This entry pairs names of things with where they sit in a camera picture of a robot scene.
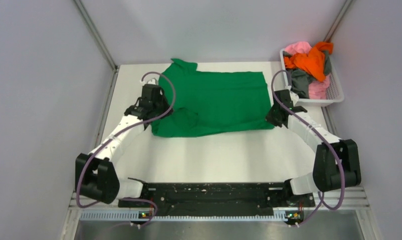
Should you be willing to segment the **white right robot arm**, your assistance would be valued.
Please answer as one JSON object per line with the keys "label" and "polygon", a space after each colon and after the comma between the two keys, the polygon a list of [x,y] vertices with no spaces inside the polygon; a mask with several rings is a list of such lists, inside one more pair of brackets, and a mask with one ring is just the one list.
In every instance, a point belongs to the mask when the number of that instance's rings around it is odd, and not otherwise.
{"label": "white right robot arm", "polygon": [[275,127],[286,127],[315,153],[309,173],[284,181],[283,202],[296,206],[306,194],[358,186],[362,176],[357,143],[341,139],[315,122],[304,107],[293,104],[291,91],[274,91],[272,96],[273,105],[266,121]]}

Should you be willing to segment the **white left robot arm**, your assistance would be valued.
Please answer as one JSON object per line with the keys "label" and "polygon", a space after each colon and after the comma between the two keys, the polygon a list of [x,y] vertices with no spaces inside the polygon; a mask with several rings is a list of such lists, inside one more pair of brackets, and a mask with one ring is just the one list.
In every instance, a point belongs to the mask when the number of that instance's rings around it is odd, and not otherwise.
{"label": "white left robot arm", "polygon": [[145,84],[141,96],[128,107],[114,130],[99,146],[89,153],[81,153],[75,160],[76,203],[84,208],[80,197],[95,203],[110,204],[114,200],[130,199],[136,206],[149,202],[149,193],[140,180],[122,176],[116,169],[119,160],[134,139],[143,133],[151,122],[165,118],[173,112],[176,89],[171,87],[169,102],[163,88]]}

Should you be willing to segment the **green t-shirt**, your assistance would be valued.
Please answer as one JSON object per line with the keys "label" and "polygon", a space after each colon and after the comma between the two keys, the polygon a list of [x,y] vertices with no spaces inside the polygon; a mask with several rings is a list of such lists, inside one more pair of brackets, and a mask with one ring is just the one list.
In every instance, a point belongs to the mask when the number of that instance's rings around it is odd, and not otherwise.
{"label": "green t-shirt", "polygon": [[271,130],[271,100],[263,72],[199,71],[198,64],[173,58],[158,84],[171,115],[151,123],[162,138],[194,138],[229,132]]}

